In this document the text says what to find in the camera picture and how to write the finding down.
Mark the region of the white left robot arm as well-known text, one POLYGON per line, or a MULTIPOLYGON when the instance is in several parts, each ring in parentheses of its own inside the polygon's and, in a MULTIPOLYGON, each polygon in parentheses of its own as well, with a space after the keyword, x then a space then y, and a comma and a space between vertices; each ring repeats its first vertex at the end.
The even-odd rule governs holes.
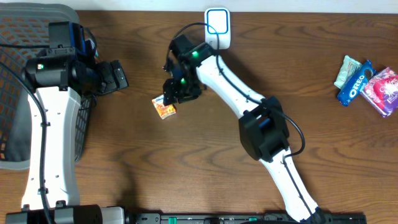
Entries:
POLYGON ((82 205, 75 176, 76 122, 81 101, 128 87, 118 60, 97 62, 89 30, 66 21, 49 24, 49 44, 27 61, 19 83, 31 115, 29 179, 21 210, 7 223, 132 223, 122 207, 82 205))

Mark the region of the small orange box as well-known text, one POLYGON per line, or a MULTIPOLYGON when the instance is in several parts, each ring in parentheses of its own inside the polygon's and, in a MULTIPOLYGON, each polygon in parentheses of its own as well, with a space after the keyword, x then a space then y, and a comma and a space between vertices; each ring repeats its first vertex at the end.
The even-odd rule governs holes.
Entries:
POLYGON ((161 119, 168 118, 177 113, 175 107, 173 105, 164 105, 164 95, 159 95, 158 97, 152 99, 152 104, 154 108, 158 112, 158 115, 161 119))

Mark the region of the blue cookie pack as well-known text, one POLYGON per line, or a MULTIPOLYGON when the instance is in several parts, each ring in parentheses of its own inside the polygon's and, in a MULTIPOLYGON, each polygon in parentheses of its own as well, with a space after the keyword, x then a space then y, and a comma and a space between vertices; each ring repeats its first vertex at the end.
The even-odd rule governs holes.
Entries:
POLYGON ((360 94, 361 90, 373 77, 375 72, 372 62, 370 60, 365 61, 362 67, 354 72, 354 74, 341 87, 340 92, 337 95, 338 101, 343 106, 348 106, 360 94))

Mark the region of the purple snack package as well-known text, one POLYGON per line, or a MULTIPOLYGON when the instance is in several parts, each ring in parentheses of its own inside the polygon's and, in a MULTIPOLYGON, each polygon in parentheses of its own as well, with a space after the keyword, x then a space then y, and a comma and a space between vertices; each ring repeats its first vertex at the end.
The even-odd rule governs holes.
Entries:
POLYGON ((365 85, 361 95, 382 117, 397 109, 397 74, 389 67, 377 73, 365 85))

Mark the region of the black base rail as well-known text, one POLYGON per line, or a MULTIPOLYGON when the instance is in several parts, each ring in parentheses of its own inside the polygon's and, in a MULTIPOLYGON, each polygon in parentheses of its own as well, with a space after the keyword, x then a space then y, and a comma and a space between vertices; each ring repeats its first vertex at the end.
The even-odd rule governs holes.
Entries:
POLYGON ((284 213, 265 213, 262 215, 182 215, 140 213, 126 215, 124 223, 133 224, 240 224, 240 223, 325 223, 325 224, 367 224, 365 215, 361 214, 324 214, 320 221, 297 222, 284 213))

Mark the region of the mint green snack packet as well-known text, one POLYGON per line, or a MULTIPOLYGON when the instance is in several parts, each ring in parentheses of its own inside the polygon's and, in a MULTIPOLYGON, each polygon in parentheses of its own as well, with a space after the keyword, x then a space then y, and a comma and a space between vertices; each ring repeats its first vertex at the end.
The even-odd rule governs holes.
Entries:
POLYGON ((343 64, 337 74, 334 86, 341 89, 348 79, 362 67, 362 64, 348 55, 345 55, 343 64))

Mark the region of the grey mesh basket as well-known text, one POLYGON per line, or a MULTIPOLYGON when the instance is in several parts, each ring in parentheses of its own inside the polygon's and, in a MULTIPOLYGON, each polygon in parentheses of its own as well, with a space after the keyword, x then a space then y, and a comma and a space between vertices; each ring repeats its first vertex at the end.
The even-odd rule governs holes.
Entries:
POLYGON ((48 24, 80 21, 63 4, 1 4, 1 168, 26 170, 30 166, 31 118, 27 92, 14 75, 26 61, 49 44, 48 24))

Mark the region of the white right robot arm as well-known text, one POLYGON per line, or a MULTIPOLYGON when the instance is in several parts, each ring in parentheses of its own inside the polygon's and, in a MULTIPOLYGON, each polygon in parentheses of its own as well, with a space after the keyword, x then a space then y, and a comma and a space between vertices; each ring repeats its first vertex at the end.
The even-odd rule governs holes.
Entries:
POLYGON ((291 124, 299 126, 282 110, 275 97, 266 98, 249 88, 224 63, 210 44, 193 44, 185 35, 169 45, 164 69, 171 74, 163 85, 164 105, 197 99, 211 88, 238 118, 239 138, 244 150, 271 175, 288 215, 300 223, 325 223, 326 218, 308 193, 293 162, 288 142, 291 124))

